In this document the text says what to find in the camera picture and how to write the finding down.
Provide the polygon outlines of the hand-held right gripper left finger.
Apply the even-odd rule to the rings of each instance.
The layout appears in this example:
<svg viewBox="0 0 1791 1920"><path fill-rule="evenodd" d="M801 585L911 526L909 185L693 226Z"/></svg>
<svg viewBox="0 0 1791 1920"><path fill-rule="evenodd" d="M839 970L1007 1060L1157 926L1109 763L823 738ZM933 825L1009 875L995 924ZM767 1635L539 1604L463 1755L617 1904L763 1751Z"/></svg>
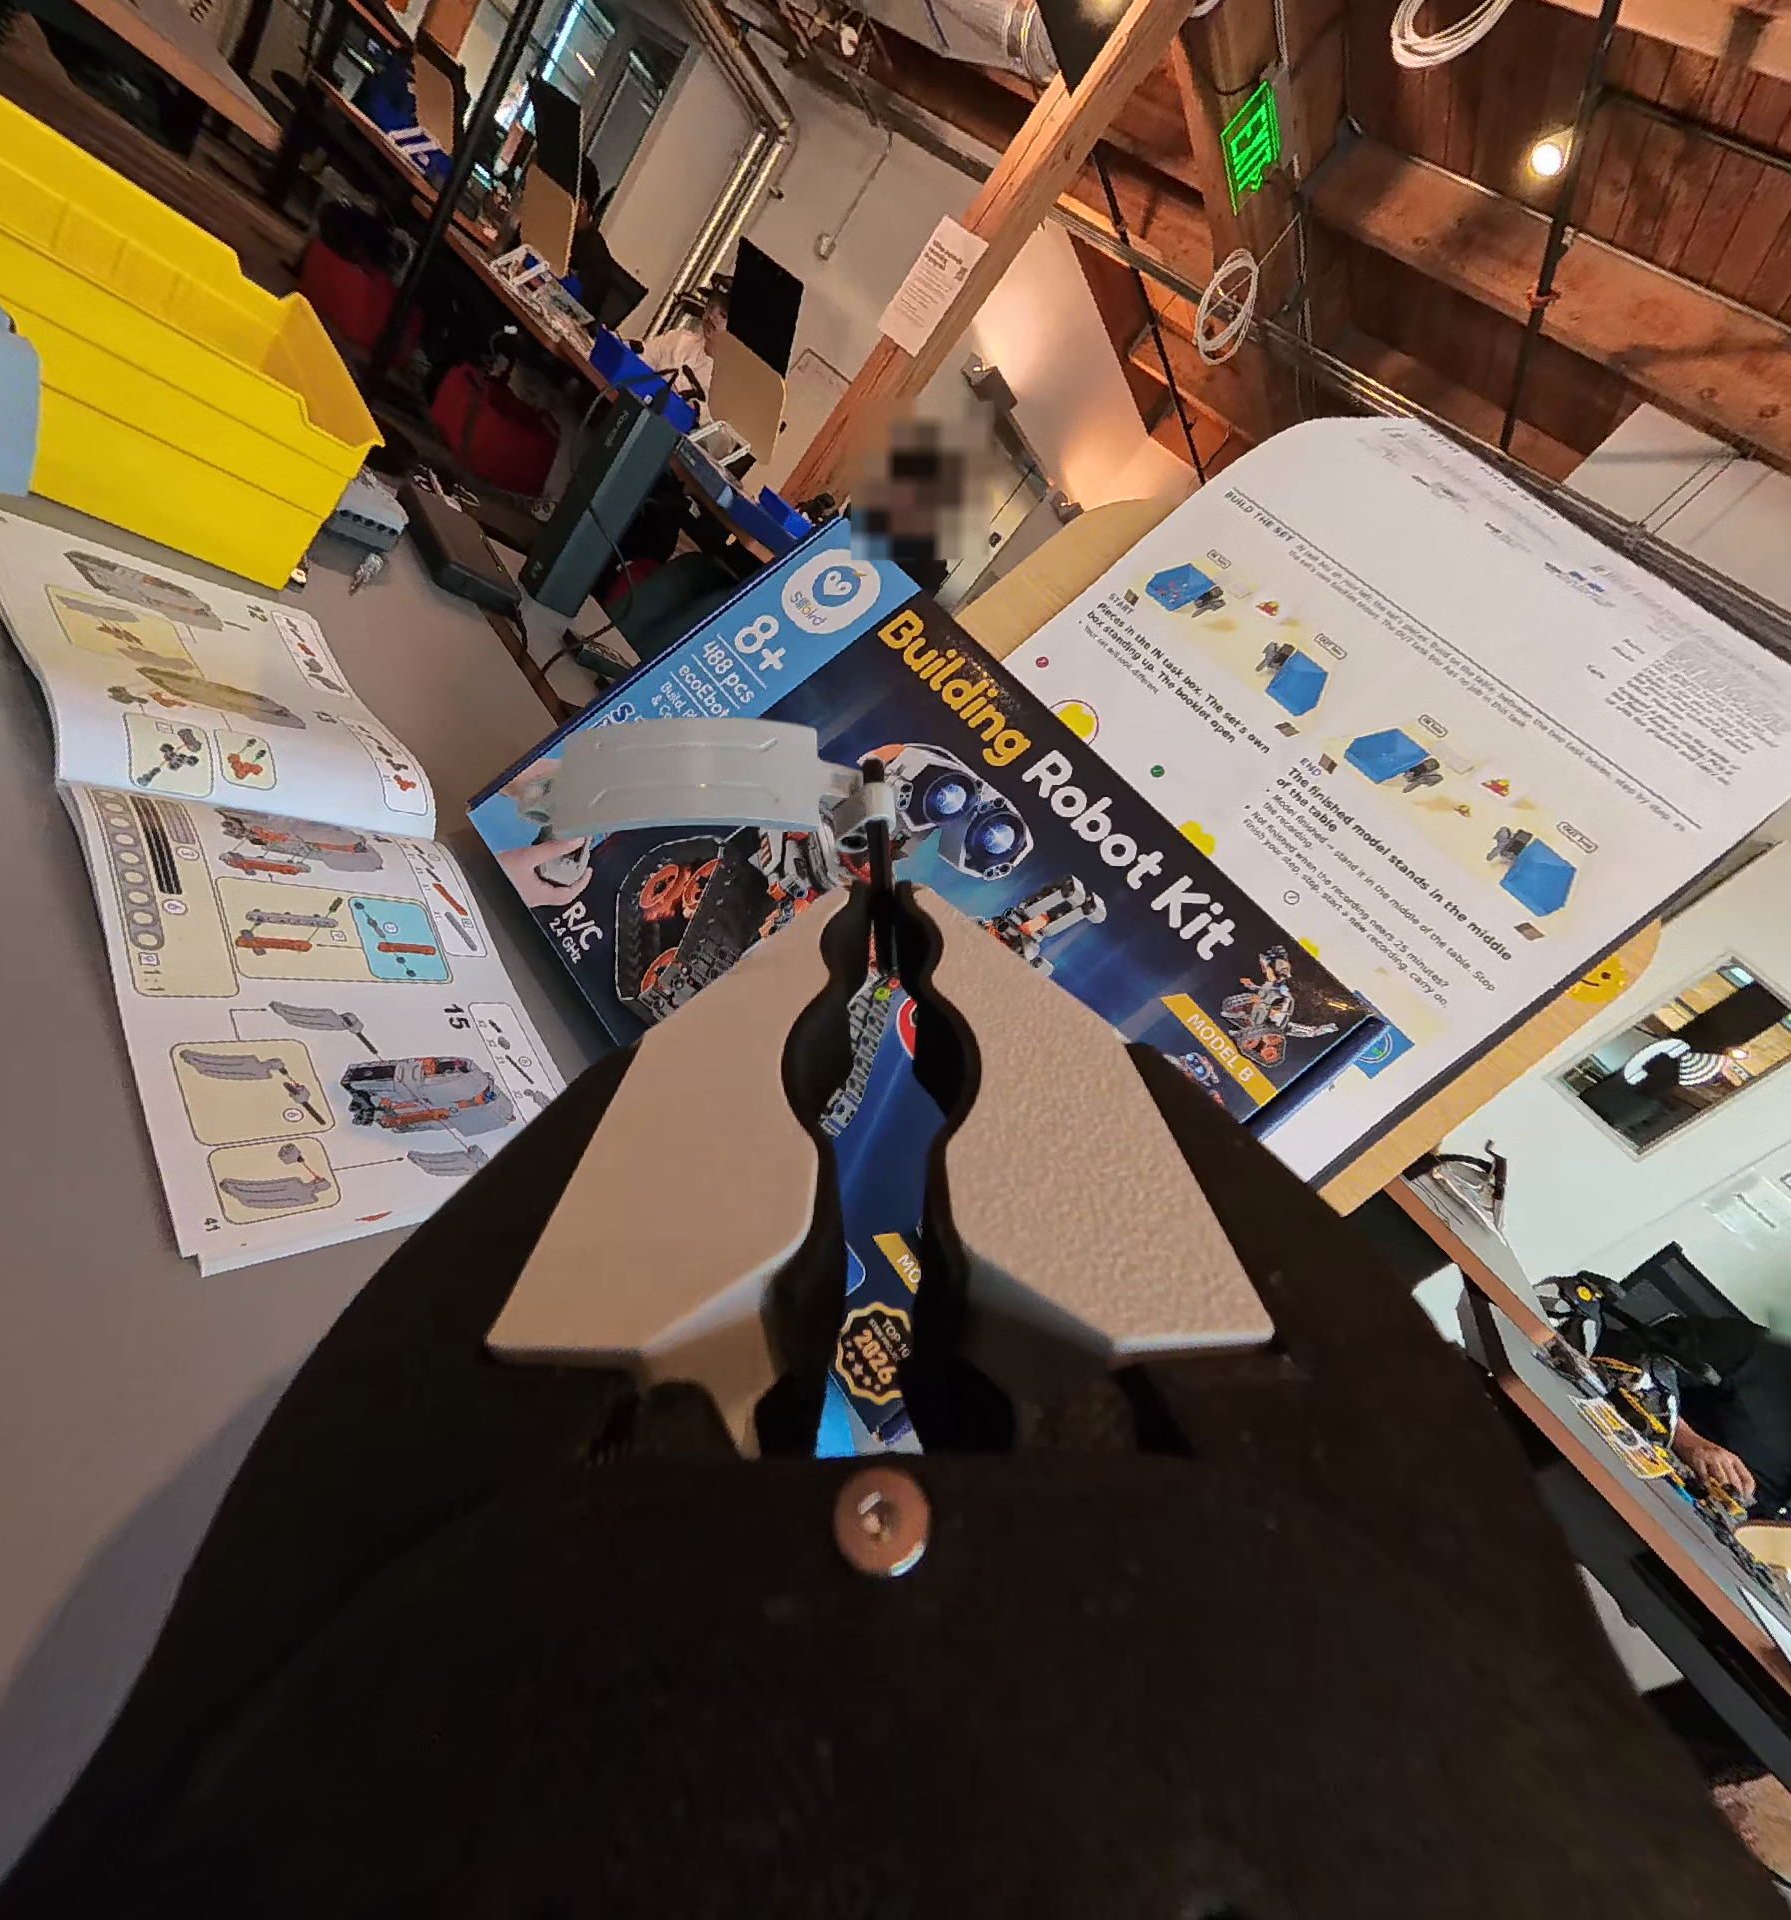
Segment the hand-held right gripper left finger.
<svg viewBox="0 0 1791 1920"><path fill-rule="evenodd" d="M653 1026L487 1334L501 1362L701 1387L745 1454L809 1454L847 1288L821 1117L851 1069L851 894Z"/></svg>

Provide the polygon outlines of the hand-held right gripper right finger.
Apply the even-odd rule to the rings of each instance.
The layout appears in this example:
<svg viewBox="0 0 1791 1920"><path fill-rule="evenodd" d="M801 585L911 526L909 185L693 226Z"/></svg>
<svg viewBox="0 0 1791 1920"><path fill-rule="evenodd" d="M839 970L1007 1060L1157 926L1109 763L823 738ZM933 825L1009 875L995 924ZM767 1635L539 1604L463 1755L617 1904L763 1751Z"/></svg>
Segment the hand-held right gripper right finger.
<svg viewBox="0 0 1791 1920"><path fill-rule="evenodd" d="M1011 1443L1023 1406L1273 1344L1147 1049L921 884L909 1004L939 1116L909 1332L919 1443Z"/></svg>

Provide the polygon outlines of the black axle rod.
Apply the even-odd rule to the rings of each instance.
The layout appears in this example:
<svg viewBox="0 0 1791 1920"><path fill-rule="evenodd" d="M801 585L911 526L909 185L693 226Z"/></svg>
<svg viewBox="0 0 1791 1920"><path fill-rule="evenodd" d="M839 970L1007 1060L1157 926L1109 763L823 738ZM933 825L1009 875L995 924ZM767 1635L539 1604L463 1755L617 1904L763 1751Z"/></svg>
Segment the black axle rod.
<svg viewBox="0 0 1791 1920"><path fill-rule="evenodd" d="M859 759L859 800L867 874L869 959L881 980L895 980L901 974L893 852L899 820L885 763L877 755Z"/></svg>

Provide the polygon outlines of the grey curved panel piece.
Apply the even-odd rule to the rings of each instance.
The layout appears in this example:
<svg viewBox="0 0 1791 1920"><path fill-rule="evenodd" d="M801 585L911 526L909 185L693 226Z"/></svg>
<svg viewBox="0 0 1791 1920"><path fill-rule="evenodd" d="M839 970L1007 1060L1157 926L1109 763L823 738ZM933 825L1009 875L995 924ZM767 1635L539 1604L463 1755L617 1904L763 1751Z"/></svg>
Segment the grey curved panel piece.
<svg viewBox="0 0 1791 1920"><path fill-rule="evenodd" d="M727 825L829 831L865 843L897 828L891 782L829 761L809 725L775 717L645 717L567 731L501 787L551 838Z"/></svg>

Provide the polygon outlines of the blue robot kit box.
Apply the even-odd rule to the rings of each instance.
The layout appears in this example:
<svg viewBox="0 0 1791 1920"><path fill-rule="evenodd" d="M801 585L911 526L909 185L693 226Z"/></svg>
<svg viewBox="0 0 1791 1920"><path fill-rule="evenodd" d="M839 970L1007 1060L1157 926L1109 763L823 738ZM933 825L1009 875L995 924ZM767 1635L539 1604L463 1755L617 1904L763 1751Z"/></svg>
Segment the blue robot kit box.
<svg viewBox="0 0 1791 1920"><path fill-rule="evenodd" d="M831 831L667 825L555 838L501 787L573 730L645 717L775 717L829 761L883 759L901 974L869 957L863 841ZM1109 1380L1131 1421L1243 1473L1345 1469L1367 1439L1375 1335L1419 1335L1359 1297L1367 1246L1263 1149L1365 1036L1371 1011L1167 824L1025 683L885 559L815 535L661 657L553 734L473 807L517 894L571 952L625 1046L709 990L813 902L851 894L851 1069L821 1116L835 1147L847 1288L825 1399L909 1420L925 1149L939 1127L911 1067L909 889L929 887L1147 1049L1143 1066L1239 1252L1275 1337L1265 1350L1133 1364Z"/></svg>

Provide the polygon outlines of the open instruction booklet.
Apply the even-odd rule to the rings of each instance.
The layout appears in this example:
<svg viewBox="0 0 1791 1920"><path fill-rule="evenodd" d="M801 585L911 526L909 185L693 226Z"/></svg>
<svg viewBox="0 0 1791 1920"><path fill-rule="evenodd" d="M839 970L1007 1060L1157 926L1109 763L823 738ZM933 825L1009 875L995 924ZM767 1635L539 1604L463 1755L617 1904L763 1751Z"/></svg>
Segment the open instruction booklet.
<svg viewBox="0 0 1791 1920"><path fill-rule="evenodd" d="M179 1252L413 1227L563 1092L425 767L295 602L0 506Z"/></svg>

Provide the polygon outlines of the yellow black toy robot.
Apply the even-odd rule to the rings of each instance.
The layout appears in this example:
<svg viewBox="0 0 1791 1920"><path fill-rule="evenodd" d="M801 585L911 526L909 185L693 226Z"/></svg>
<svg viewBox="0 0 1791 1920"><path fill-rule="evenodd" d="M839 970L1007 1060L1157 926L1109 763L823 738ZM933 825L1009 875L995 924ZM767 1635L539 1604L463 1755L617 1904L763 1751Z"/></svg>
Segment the yellow black toy robot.
<svg viewBox="0 0 1791 1920"><path fill-rule="evenodd" d="M1678 1371L1644 1322L1618 1303L1596 1273L1532 1283L1550 1335L1538 1356L1564 1381L1580 1414L1636 1477L1692 1489L1692 1469L1674 1452Z"/></svg>

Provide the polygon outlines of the wooden side table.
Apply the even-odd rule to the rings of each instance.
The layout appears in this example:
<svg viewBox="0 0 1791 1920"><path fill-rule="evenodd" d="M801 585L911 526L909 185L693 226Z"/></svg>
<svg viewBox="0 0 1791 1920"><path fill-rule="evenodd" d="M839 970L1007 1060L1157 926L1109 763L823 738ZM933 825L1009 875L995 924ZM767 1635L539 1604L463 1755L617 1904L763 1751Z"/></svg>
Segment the wooden side table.
<svg viewBox="0 0 1791 1920"><path fill-rule="evenodd" d="M1692 1500L1636 1469L1546 1350L1552 1325L1506 1242L1433 1175L1401 1175L1387 1195L1463 1275L1463 1344L1558 1463L1540 1496L1574 1559L1624 1620L1791 1789L1791 1631L1774 1633L1764 1587L1704 1523Z"/></svg>

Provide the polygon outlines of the white instruction sheet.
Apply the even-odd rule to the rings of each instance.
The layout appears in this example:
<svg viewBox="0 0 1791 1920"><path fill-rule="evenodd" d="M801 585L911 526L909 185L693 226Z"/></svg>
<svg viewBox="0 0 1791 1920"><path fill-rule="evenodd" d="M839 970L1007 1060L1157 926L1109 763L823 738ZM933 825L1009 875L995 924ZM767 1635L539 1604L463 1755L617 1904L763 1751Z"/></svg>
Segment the white instruction sheet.
<svg viewBox="0 0 1791 1920"><path fill-rule="evenodd" d="M1411 420L1253 447L1005 659L1381 1015L1315 1186L1791 800L1791 663Z"/></svg>

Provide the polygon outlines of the black flat device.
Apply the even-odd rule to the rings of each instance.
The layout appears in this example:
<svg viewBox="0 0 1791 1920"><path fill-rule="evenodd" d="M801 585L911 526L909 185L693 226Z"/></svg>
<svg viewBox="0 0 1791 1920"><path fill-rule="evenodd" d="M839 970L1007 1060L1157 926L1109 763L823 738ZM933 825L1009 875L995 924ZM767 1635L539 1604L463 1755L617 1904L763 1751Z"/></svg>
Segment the black flat device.
<svg viewBox="0 0 1791 1920"><path fill-rule="evenodd" d="M519 613L521 587L475 516L417 476L401 483L397 502L405 513L403 542L439 590L483 611Z"/></svg>

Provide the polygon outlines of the dark computer tower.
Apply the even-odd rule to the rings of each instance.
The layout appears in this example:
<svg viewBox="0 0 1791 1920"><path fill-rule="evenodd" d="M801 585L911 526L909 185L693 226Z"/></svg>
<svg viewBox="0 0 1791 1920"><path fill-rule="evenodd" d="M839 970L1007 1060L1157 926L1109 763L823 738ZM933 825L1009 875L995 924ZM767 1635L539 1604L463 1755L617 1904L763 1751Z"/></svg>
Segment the dark computer tower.
<svg viewBox="0 0 1791 1920"><path fill-rule="evenodd" d="M617 387L583 440L549 519L527 550L521 591L549 611L591 598L647 496L667 473L679 434L663 410Z"/></svg>

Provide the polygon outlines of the grey building plate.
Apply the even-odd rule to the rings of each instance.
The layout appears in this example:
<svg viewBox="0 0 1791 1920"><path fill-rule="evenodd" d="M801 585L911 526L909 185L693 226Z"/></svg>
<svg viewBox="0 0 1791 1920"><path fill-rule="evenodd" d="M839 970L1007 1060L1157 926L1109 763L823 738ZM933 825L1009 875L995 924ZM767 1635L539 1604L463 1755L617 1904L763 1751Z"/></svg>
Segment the grey building plate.
<svg viewBox="0 0 1791 1920"><path fill-rule="evenodd" d="M363 463L345 483L325 519L323 533L383 556L401 542L407 526L409 513L397 490Z"/></svg>

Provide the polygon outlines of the stack of yellow plastic bins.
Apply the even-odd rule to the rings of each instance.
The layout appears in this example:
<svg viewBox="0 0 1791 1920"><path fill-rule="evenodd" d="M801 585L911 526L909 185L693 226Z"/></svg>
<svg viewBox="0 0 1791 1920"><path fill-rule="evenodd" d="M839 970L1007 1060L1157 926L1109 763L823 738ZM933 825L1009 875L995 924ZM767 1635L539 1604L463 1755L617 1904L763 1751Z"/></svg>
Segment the stack of yellow plastic bins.
<svg viewBox="0 0 1791 1920"><path fill-rule="evenodd" d="M41 367L31 491L267 587L381 444L301 296L3 96L0 310Z"/></svg>

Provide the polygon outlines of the green exit sign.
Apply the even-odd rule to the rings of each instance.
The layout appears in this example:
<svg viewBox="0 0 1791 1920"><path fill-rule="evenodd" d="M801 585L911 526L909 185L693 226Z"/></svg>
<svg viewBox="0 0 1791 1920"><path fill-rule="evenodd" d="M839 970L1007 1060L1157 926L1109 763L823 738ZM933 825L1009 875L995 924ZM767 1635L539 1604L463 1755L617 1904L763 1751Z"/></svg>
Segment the green exit sign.
<svg viewBox="0 0 1791 1920"><path fill-rule="evenodd" d="M1273 67L1261 76L1221 124L1219 157L1233 216L1261 191L1267 175L1285 157L1283 76Z"/></svg>

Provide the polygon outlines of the wall window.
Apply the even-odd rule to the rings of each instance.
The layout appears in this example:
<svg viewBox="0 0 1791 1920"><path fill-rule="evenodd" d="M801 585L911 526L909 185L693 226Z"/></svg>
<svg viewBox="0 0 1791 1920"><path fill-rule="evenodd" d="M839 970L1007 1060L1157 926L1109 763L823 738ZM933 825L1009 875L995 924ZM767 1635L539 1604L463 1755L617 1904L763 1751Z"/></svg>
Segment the wall window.
<svg viewBox="0 0 1791 1920"><path fill-rule="evenodd" d="M1640 1159L1791 1067L1791 994L1738 955L1676 986L1554 1069L1570 1112Z"/></svg>

